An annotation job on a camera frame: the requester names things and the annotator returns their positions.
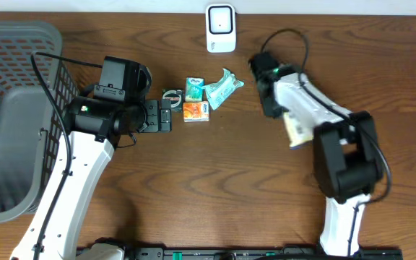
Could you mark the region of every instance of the white wall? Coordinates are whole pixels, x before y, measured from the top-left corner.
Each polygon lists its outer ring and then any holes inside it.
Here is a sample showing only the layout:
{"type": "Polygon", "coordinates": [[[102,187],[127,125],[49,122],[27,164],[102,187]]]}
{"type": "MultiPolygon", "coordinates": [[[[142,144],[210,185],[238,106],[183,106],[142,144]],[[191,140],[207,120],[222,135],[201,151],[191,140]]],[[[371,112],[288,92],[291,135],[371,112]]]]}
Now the white wall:
{"type": "Polygon", "coordinates": [[[0,0],[0,11],[204,13],[224,2],[240,14],[416,15],[416,0],[0,0]]]}

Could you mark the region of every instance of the yellow package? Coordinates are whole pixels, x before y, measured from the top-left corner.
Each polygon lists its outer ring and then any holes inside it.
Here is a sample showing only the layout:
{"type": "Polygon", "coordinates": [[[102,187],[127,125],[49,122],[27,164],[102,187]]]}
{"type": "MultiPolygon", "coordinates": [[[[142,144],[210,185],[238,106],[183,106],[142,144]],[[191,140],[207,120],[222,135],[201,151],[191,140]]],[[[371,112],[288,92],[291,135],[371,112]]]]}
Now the yellow package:
{"type": "Polygon", "coordinates": [[[184,103],[183,111],[184,111],[184,122],[209,121],[208,101],[184,103]]]}

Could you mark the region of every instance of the brown wood surface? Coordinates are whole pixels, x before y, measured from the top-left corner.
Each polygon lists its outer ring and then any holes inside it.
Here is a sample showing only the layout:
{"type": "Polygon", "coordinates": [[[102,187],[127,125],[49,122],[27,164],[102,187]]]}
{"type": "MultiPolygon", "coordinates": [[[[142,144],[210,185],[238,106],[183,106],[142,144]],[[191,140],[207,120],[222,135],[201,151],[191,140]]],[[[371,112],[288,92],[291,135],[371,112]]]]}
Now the brown wood surface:
{"type": "MultiPolygon", "coordinates": [[[[372,113],[394,174],[391,196],[366,210],[361,245],[398,246],[416,259],[416,17],[238,14],[237,48],[226,54],[207,52],[202,14],[0,13],[0,20],[52,23],[69,58],[101,64],[112,55],[147,65],[149,98],[183,88],[190,76],[216,82],[223,67],[245,82],[210,122],[184,123],[175,114],[170,134],[141,134],[137,146],[118,150],[95,190],[80,246],[108,236],[169,247],[318,241],[325,200],[312,176],[311,146],[289,150],[283,122],[262,116],[247,64],[270,33],[294,27],[311,40],[307,71],[315,84],[340,105],[372,113]]],[[[296,37],[283,35],[270,47],[301,62],[296,37]]],[[[81,87],[100,76],[69,69],[81,87]]],[[[0,259],[31,219],[0,224],[0,259]]]]}

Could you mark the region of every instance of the plastic basket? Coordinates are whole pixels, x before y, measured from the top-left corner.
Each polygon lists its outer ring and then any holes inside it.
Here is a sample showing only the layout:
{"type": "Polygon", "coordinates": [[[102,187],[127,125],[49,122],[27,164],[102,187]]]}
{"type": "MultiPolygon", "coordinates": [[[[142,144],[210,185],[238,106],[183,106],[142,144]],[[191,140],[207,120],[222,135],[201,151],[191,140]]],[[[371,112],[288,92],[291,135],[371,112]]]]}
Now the plastic basket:
{"type": "MultiPolygon", "coordinates": [[[[45,22],[0,22],[0,222],[34,212],[56,161],[61,130],[30,63],[33,51],[61,55],[45,22]]],[[[78,95],[63,62],[38,56],[57,105],[78,95]]]]}

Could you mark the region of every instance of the green component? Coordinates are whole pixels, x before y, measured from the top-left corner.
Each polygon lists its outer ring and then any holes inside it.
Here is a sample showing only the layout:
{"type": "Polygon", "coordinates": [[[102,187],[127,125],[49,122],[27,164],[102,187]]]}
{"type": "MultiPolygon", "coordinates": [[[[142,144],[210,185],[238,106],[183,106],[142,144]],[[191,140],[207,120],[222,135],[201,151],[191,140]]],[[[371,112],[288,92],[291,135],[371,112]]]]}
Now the green component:
{"type": "Polygon", "coordinates": [[[173,253],[173,260],[182,260],[182,253],[173,253]]]}

